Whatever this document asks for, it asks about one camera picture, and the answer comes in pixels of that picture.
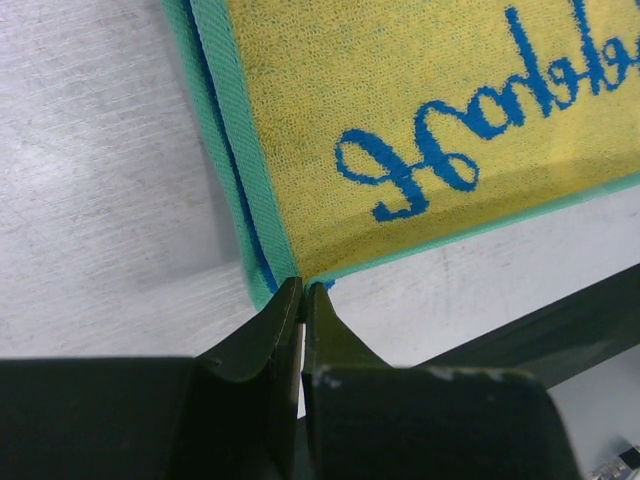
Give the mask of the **green teal towel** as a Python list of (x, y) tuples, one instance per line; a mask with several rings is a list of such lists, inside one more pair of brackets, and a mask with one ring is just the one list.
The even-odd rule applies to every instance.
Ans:
[(249, 295), (639, 182), (635, 1), (167, 1)]

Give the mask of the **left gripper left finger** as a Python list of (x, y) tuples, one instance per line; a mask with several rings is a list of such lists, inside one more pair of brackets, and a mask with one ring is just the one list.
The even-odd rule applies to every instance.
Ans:
[(5, 479), (289, 479), (303, 285), (195, 357), (1, 363)]

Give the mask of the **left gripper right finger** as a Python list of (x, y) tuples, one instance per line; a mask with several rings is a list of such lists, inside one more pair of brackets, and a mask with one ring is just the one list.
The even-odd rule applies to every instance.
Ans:
[(302, 371), (319, 479), (576, 479), (559, 412), (513, 369), (393, 367), (313, 285)]

